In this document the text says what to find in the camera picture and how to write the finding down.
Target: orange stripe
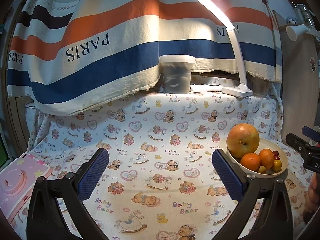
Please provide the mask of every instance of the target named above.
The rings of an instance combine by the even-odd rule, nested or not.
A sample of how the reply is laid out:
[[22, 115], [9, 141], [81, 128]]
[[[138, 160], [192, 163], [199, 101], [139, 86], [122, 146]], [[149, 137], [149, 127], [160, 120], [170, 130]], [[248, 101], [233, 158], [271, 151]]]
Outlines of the orange stripe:
[[[236, 7], [229, 9], [225, 14], [232, 22], [253, 23], [273, 30], [271, 19], [261, 11]], [[28, 36], [27, 40], [14, 36], [10, 50], [34, 55], [43, 60], [53, 60], [58, 51], [65, 46], [90, 38], [120, 23], [146, 15], [157, 15], [166, 20], [205, 18], [212, 20], [217, 25], [222, 25], [200, 3], [165, 4], [159, 0], [134, 0], [107, 12], [74, 19], [68, 24], [62, 40], [56, 43], [46, 43], [32, 35]]]

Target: printed tablecloth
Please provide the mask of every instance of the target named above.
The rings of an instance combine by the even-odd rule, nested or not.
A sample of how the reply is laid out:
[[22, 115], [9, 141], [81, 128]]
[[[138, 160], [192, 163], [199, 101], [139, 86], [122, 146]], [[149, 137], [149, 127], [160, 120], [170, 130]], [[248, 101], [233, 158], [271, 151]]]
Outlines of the printed tablecloth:
[[[108, 150], [110, 163], [84, 205], [110, 239], [212, 239], [237, 204], [212, 166], [212, 152], [225, 149], [228, 132], [242, 122], [263, 138], [280, 139], [282, 119], [282, 105], [271, 97], [138, 93], [74, 116], [40, 113], [29, 152], [53, 167], [54, 179], [76, 172], [98, 147]], [[312, 174], [294, 150], [275, 143], [289, 158], [286, 186], [299, 233], [304, 184]], [[23, 239], [28, 204], [12, 222]], [[80, 236], [63, 200], [59, 204], [70, 231]]]

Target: human hand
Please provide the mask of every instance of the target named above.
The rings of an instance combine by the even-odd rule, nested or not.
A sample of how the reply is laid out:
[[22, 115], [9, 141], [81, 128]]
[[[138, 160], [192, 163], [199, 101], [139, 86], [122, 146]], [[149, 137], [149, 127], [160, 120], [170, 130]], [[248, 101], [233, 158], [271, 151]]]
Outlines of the human hand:
[[306, 195], [305, 212], [312, 213], [318, 209], [319, 195], [316, 193], [317, 184], [316, 173], [314, 173], [309, 185], [308, 195]]

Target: phone case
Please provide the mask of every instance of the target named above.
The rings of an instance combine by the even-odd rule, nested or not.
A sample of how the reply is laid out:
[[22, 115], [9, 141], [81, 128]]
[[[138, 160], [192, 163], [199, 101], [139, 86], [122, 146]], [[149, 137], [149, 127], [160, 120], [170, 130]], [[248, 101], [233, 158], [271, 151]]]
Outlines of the phone case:
[[0, 172], [0, 209], [9, 223], [31, 197], [36, 179], [47, 178], [51, 171], [42, 160], [24, 153]]

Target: panda figurine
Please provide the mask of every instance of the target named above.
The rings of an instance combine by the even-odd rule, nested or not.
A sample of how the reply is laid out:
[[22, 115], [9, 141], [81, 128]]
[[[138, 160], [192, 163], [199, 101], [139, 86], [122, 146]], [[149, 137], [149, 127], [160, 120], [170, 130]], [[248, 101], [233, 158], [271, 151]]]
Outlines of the panda figurine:
[[293, 18], [287, 18], [287, 25], [295, 25], [297, 23], [297, 20]]

